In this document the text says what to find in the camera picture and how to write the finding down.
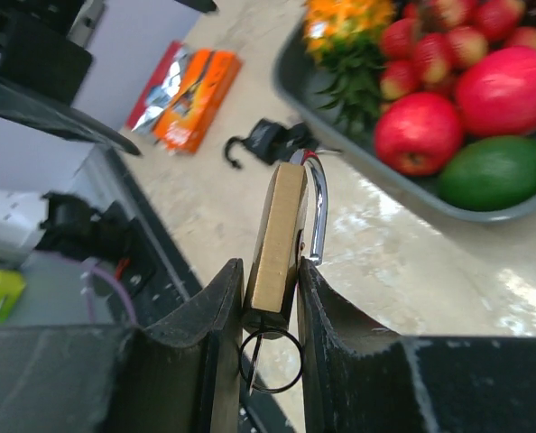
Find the small brass padlock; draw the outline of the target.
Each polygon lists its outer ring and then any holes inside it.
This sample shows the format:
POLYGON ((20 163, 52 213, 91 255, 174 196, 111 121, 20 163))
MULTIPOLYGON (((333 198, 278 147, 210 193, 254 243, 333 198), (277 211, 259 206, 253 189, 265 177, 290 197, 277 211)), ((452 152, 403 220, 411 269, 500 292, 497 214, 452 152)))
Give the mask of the small brass padlock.
POLYGON ((242 324, 249 333, 277 339, 288 331, 308 208, 308 176, 315 189, 309 259, 323 261, 328 220, 328 183, 319 156, 296 151, 281 162, 269 183, 245 290, 242 324))

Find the black padlock with keys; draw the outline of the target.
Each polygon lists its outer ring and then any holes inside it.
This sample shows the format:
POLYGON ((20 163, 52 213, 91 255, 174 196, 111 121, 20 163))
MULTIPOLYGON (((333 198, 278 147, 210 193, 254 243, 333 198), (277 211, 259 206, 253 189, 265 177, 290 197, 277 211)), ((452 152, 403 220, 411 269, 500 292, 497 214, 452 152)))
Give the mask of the black padlock with keys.
POLYGON ((260 119, 247 137, 233 136, 226 142, 224 159, 234 169, 241 170, 243 166, 240 161, 230 155, 237 144, 268 166, 277 161, 288 161, 300 149, 315 152, 319 147, 319 141, 306 124, 298 123, 287 127, 267 118, 260 119))

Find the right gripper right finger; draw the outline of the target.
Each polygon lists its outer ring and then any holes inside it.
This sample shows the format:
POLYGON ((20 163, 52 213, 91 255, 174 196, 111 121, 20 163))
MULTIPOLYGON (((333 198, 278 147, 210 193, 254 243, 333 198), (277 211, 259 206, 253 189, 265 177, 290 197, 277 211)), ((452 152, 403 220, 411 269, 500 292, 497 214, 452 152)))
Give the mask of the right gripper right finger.
POLYGON ((536 337, 402 336, 299 270, 309 432, 536 432, 536 337))

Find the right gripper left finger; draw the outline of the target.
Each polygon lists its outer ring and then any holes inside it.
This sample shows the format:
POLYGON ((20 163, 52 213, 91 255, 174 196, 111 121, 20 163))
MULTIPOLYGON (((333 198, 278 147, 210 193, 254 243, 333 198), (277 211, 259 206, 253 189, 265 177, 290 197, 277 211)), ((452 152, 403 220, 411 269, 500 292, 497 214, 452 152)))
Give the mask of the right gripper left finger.
POLYGON ((146 329, 0 328, 0 432, 234 432, 244 265, 146 329))

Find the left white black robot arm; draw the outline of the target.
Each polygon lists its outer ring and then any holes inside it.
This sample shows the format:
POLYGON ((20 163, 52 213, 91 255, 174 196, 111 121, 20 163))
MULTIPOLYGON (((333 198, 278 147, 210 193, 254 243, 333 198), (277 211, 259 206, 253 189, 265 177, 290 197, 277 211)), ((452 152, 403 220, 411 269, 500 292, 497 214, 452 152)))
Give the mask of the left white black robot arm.
POLYGON ((93 63, 103 1, 0 1, 0 117, 71 142, 138 156, 119 132, 72 103, 93 63))

